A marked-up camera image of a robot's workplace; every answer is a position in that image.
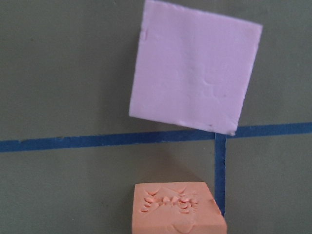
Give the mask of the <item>orange foam block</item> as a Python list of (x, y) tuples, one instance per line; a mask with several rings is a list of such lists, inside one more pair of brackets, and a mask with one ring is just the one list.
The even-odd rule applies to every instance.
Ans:
[(135, 185), (132, 233), (225, 234), (227, 224), (204, 182)]

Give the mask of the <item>pink foam block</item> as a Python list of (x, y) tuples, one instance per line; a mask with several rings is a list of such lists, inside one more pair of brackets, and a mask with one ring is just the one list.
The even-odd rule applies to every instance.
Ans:
[(129, 115), (233, 136), (261, 33), (250, 21), (145, 1)]

